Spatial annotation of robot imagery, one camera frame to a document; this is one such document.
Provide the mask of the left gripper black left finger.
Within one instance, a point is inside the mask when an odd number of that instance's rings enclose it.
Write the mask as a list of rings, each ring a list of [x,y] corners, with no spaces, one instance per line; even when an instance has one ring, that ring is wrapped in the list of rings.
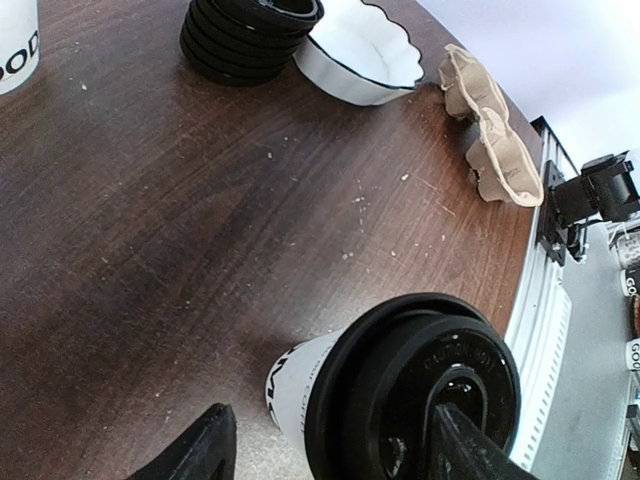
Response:
[[[235,465],[235,414],[230,405],[217,403],[128,479],[233,480]]]

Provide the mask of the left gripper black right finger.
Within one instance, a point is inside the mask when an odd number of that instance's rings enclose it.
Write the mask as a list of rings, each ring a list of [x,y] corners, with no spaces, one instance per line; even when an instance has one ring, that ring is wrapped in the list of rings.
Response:
[[[455,404],[433,414],[432,478],[536,480],[512,462]]]

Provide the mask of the black lid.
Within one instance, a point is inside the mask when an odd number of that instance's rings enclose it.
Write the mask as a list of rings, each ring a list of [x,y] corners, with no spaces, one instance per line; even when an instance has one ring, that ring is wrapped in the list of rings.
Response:
[[[444,293],[412,293],[360,316],[312,388],[304,449],[316,479],[418,479],[435,407],[453,403],[505,453],[521,393],[511,350],[486,317]]]

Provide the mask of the brown cardboard cup carrier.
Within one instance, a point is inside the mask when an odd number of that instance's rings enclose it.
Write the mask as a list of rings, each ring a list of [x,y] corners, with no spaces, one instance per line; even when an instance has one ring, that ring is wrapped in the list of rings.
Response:
[[[534,208],[544,201],[544,187],[529,149],[510,124],[510,112],[498,83],[469,51],[445,46],[439,66],[440,87],[449,116],[470,119],[478,138],[465,153],[477,174],[477,189],[486,202],[512,202]]]

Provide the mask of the stack of white paper cups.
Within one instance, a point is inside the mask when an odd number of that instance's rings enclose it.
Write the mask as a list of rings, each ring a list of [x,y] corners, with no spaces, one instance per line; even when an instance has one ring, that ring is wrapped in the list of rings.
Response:
[[[39,62],[37,0],[1,0],[1,94],[24,84]]]

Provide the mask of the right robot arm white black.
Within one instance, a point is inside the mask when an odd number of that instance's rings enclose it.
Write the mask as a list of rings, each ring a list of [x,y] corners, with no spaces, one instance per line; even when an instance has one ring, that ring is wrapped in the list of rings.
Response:
[[[599,214],[605,222],[625,222],[639,211],[630,151],[586,163],[579,176],[551,189],[558,223],[568,228]]]

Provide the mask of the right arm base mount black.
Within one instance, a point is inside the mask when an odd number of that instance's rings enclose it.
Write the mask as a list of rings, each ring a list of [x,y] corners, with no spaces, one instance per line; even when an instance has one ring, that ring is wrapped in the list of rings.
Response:
[[[586,258],[586,220],[593,211],[581,177],[565,180],[552,160],[544,165],[544,201],[536,227],[536,241],[546,255],[561,267],[571,256],[576,262]]]

